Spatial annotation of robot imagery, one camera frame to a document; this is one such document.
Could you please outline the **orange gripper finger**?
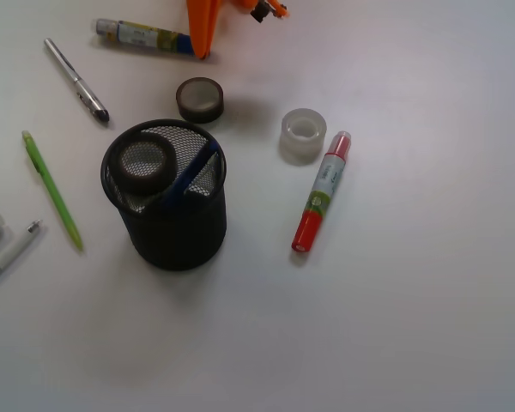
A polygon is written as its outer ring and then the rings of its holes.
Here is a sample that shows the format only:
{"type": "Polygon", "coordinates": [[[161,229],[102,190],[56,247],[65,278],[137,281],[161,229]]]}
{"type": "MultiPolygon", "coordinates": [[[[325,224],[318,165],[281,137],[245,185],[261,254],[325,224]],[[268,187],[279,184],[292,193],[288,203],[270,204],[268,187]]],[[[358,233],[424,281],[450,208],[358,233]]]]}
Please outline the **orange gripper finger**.
{"type": "Polygon", "coordinates": [[[221,0],[186,1],[191,45],[200,59],[209,56],[221,0]]]}

